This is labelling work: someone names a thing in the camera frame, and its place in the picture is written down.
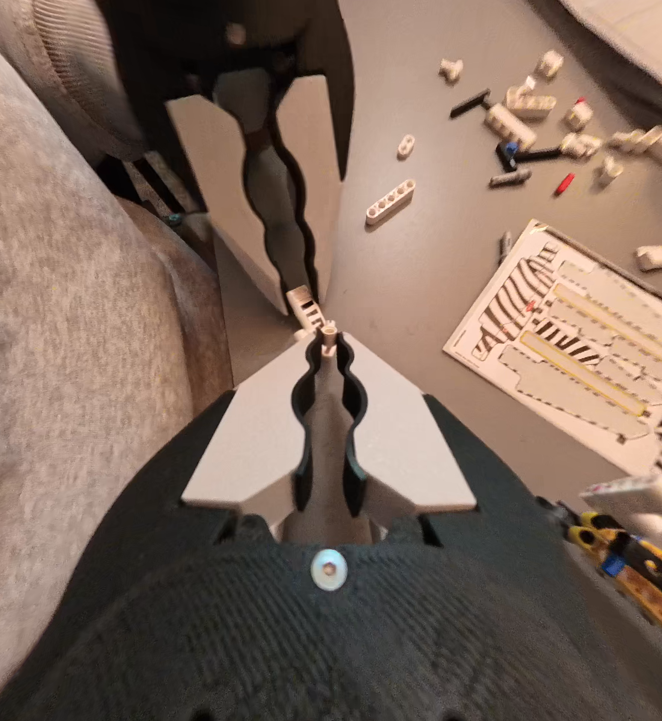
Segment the white five-hole lego beam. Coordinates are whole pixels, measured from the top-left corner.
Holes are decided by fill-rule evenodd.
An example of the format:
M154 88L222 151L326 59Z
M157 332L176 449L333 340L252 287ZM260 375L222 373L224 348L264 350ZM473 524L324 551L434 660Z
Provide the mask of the white five-hole lego beam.
M395 213L410 204L416 191L416 181L409 178L390 190L366 210L365 225L372 228L378 223L387 221Z

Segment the person's grey fleece clothing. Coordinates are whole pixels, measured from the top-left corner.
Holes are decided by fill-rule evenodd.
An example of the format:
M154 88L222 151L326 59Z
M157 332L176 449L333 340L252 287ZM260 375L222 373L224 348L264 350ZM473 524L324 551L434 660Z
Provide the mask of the person's grey fleece clothing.
M32 2L0 2L0 691L101 519L220 394L218 276L94 171Z

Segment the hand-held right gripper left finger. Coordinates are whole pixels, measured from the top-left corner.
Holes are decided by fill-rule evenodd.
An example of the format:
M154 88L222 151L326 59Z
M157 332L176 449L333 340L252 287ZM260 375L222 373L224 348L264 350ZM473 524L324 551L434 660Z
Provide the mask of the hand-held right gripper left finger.
M311 441L304 420L315 400L321 333L295 342L240 383L181 500L259 516L280 540L286 519L308 503Z

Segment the lego instruction booklet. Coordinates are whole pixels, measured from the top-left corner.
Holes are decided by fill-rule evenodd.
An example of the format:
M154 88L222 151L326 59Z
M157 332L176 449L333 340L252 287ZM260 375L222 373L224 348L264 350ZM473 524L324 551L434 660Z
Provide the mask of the lego instruction booklet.
M662 1L561 1L561 6L650 77L662 94Z

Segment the lego technic aircraft model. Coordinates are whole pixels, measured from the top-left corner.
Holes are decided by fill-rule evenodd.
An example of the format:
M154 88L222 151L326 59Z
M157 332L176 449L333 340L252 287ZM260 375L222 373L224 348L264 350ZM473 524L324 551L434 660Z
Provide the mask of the lego technic aircraft model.
M589 507L584 513L561 500L535 500L556 520L563 538L662 631L662 549L651 541L662 534L662 475L595 484L581 497Z

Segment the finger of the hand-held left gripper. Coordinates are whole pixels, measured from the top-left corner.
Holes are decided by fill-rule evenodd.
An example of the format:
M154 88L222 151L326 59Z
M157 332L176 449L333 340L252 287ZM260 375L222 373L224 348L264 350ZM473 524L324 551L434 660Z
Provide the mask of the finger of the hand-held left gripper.
M216 234L257 290L289 314L281 275L266 248L266 230L245 185L246 145L232 115L201 95L165 103Z
M342 193L326 77L294 79L275 112L282 148L300 174L302 220L310 231L310 266L317 299L326 295L333 269Z

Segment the zebra print sticker sheet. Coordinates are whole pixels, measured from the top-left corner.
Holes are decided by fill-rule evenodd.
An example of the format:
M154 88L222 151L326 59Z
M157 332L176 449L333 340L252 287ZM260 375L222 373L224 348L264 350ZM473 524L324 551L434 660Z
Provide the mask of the zebra print sticker sheet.
M629 475L662 474L662 292L532 219L443 351Z

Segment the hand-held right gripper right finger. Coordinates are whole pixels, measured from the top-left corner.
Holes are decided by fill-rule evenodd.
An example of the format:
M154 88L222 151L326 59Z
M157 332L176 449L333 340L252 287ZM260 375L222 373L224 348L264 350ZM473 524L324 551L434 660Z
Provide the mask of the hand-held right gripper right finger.
M402 518L467 512L478 501L435 420L427 395L348 332L336 340L343 442L343 495L353 518L384 540Z

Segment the white lego connector with pin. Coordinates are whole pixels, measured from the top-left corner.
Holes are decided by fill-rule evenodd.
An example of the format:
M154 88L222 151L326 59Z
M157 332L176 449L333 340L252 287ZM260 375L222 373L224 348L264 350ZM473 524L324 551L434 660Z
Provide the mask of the white lego connector with pin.
M304 331L316 332L326 325L321 308L306 285L300 285L287 291L286 300Z

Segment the pile of white lego pieces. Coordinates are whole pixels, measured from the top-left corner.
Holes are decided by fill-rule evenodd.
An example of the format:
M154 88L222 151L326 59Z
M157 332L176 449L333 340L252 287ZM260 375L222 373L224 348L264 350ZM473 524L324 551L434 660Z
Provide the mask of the pile of white lego pieces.
M536 95L535 89L539 80L552 81L561 70L564 57L555 50L548 50L539 59L533 73L517 86L507 88L503 102L492 103L485 111L484 122L499 142L496 155L503 173L528 164L518 164L503 152L503 144L515 142L519 151L547 149L534 148L537 133L528 122L542 122L548 119L557 104L552 95ZM644 131L636 129L629 132L614 133L608 140L586 133L594 112L584 97L579 97L565 113L562 124L568 129L556 146L562 149L562 157L575 160L587 160L600 152L604 147L623 154L636 157L647 155L662 166L662 125Z

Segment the person's left forearm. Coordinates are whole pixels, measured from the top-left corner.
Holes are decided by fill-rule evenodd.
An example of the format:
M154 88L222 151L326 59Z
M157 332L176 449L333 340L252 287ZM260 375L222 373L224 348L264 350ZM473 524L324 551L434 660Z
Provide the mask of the person's left forearm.
M146 144L94 1L33 1L32 19L62 88L101 130L106 152L136 161Z

